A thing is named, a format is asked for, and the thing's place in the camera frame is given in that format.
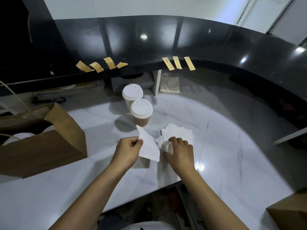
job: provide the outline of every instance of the hand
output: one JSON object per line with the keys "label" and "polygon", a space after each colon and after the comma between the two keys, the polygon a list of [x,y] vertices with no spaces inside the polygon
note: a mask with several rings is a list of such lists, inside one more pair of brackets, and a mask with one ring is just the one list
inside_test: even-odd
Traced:
{"label": "hand", "polygon": [[112,157],[110,165],[128,171],[138,159],[138,154],[143,145],[143,140],[138,136],[121,138]]}
{"label": "hand", "polygon": [[164,152],[163,155],[176,174],[182,179],[183,175],[196,171],[194,167],[193,146],[182,138],[169,138],[173,145],[173,154]]}

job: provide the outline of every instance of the paper bag handle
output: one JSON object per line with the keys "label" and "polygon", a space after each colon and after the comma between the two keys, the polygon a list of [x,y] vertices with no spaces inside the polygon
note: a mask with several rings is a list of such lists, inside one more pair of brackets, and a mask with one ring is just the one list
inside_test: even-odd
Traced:
{"label": "paper bag handle", "polygon": [[14,91],[13,90],[11,90],[11,88],[10,87],[8,87],[6,84],[4,84],[2,81],[0,81],[0,83],[4,86],[4,87],[6,87],[24,106],[25,106],[25,108],[31,113],[31,114],[33,114],[33,112],[27,107],[27,105],[17,96],[17,94],[15,94],[14,93]]}
{"label": "paper bag handle", "polygon": [[12,137],[12,138],[14,138],[14,139],[20,140],[20,139],[18,139],[16,136],[13,136],[13,135],[2,134],[2,133],[0,133],[0,135],[4,135],[4,136],[8,136],[8,137]]}

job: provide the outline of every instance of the round hole in box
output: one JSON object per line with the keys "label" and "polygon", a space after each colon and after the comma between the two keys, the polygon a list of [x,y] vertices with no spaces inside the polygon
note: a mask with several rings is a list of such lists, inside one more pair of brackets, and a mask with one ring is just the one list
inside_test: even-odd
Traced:
{"label": "round hole in box", "polygon": [[123,79],[135,79],[138,77],[141,77],[144,73],[138,73],[138,74],[132,74],[132,75],[128,75],[128,76],[123,76],[121,78]]}

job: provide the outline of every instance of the kraft paper strip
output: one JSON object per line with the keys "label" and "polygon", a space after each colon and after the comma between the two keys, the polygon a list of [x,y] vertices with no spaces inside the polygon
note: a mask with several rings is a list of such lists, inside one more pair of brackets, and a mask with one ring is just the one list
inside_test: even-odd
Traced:
{"label": "kraft paper strip", "polygon": [[78,69],[80,69],[80,70],[82,70],[86,73],[94,71],[94,69],[91,69],[89,66],[84,64],[81,60],[79,60],[79,62],[76,64],[76,66],[78,67]]}
{"label": "kraft paper strip", "polygon": [[187,62],[188,66],[189,66],[189,69],[190,70],[195,70],[196,68],[194,67],[190,57],[185,57],[185,61]]}
{"label": "kraft paper strip", "polygon": [[173,56],[173,59],[174,59],[176,68],[182,69],[182,68],[181,68],[181,64],[180,64],[180,62],[179,62],[179,59],[178,59],[178,56]]}
{"label": "kraft paper strip", "polygon": [[162,59],[164,60],[164,63],[167,65],[167,67],[169,68],[169,70],[174,70],[174,66],[172,65],[172,63],[169,61],[169,59],[167,57],[162,57]]}
{"label": "kraft paper strip", "polygon": [[122,67],[124,67],[124,66],[126,66],[126,65],[128,65],[128,63],[119,62],[118,65],[116,65],[116,67],[117,67],[118,69],[120,69],[120,68],[122,68]]}
{"label": "kraft paper strip", "polygon": [[100,73],[103,71],[103,68],[97,62],[91,63],[90,66],[92,66],[96,70],[97,73]]}
{"label": "kraft paper strip", "polygon": [[110,57],[104,58],[104,61],[108,64],[109,69],[115,69],[115,64]]}

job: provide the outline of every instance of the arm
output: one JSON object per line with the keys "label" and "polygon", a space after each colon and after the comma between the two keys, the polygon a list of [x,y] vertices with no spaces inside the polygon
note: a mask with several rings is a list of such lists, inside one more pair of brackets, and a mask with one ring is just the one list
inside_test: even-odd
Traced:
{"label": "arm", "polygon": [[181,138],[172,137],[169,141],[173,144],[173,154],[164,153],[164,156],[191,192],[208,229],[248,230],[195,170],[193,146]]}
{"label": "arm", "polygon": [[49,230],[91,230],[117,183],[136,162],[142,145],[137,136],[120,139],[110,164]]}

